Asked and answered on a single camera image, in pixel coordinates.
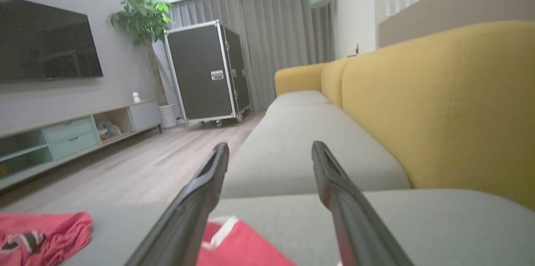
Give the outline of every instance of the tv cabinet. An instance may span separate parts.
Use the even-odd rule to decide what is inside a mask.
[[[111,121],[121,135],[101,141],[96,124]],[[132,135],[158,127],[156,101],[117,106],[34,127],[0,132],[0,190]]]

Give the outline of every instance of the tv screen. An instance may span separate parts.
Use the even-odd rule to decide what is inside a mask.
[[[0,0],[0,83],[102,77],[87,15]]]

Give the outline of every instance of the curtain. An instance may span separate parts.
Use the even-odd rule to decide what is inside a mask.
[[[240,35],[253,110],[275,99],[277,70],[334,59],[330,9],[308,0],[186,0],[171,17],[174,28],[220,19]]]

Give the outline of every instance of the metal handle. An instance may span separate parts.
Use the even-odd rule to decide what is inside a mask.
[[[223,70],[217,70],[210,72],[210,75],[212,76],[213,81],[222,80],[223,79]]]

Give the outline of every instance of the red clothing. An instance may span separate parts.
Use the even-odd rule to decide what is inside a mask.
[[[88,213],[0,214],[0,265],[55,266],[91,240]]]
[[[222,224],[208,222],[203,242],[210,243]],[[294,266],[271,243],[239,220],[215,248],[201,246],[197,266]]]

